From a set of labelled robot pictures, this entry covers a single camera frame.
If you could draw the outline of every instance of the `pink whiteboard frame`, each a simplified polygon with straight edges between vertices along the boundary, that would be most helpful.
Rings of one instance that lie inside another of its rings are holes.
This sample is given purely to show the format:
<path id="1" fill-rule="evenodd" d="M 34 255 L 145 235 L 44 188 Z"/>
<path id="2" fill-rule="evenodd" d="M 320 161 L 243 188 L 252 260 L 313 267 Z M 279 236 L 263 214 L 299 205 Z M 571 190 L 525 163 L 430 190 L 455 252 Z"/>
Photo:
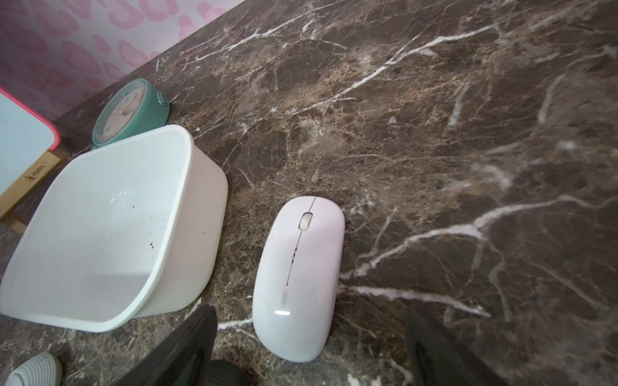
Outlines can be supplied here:
<path id="1" fill-rule="evenodd" d="M 28 106 L 24 102 L 21 102 L 19 99 L 15 98 L 10 92 L 6 91 L 2 86 L 0 86 L 0 94 L 2 94 L 5 97 L 9 98 L 16 105 L 18 105 L 22 109 L 26 110 L 26 112 L 29 113 L 30 115 L 32 115 L 34 118 L 40 120 L 42 124 L 44 124 L 47 127 L 49 127 L 51 132 L 54 134 L 54 143 L 51 144 L 51 146 L 49 147 L 49 150 L 56 150 L 58 145 L 60 145 L 60 139 L 61 139 L 60 132 L 58 131 L 56 126 L 54 126 L 54 124 L 51 123 L 49 121 L 49 119 L 43 117 L 41 114 L 39 114 L 36 111 L 34 111 L 33 109 L 31 109 L 30 106 Z"/>

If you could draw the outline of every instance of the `pink wall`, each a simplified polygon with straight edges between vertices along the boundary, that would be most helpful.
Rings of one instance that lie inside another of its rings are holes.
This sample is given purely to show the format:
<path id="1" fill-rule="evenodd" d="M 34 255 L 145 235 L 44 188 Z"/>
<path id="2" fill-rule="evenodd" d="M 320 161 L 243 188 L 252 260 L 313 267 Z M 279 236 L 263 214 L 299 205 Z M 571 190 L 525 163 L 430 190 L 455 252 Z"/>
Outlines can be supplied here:
<path id="1" fill-rule="evenodd" d="M 0 0 L 0 85 L 55 119 L 242 0 Z"/>

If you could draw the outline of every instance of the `wooden easel leg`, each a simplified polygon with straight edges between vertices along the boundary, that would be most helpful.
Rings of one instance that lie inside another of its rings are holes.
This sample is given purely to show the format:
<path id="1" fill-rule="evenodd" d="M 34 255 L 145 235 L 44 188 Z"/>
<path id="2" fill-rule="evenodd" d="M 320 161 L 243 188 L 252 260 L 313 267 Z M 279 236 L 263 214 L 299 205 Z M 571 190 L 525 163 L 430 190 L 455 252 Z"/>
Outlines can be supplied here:
<path id="1" fill-rule="evenodd" d="M 26 220 L 24 216 L 20 216 L 16 214 L 15 212 L 11 212 L 7 214 L 6 216 L 4 216 L 4 218 L 2 219 L 2 222 L 10 226 L 11 228 L 13 228 L 13 230 L 19 233 L 26 232 L 26 227 L 28 226 L 28 223 L 29 223 L 29 221 Z"/>

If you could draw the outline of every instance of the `white sneaker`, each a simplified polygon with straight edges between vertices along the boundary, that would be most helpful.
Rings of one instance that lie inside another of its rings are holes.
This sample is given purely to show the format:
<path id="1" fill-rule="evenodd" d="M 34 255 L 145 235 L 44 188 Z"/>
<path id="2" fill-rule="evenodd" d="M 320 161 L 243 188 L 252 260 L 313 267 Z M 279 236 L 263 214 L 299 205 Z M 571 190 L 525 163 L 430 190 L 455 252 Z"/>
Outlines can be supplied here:
<path id="1" fill-rule="evenodd" d="M 15 369 L 4 386 L 59 386 L 62 365 L 50 353 L 40 353 Z"/>

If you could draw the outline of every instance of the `white square container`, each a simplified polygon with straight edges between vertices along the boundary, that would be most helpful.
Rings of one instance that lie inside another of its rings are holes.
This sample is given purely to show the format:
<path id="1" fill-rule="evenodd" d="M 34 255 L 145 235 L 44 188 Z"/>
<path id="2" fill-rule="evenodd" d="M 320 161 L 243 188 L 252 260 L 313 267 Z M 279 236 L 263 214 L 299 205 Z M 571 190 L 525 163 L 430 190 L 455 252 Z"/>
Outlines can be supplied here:
<path id="1" fill-rule="evenodd" d="M 0 313 L 90 332 L 189 305 L 213 271 L 227 178 L 177 125 L 75 158 L 0 284 Z"/>

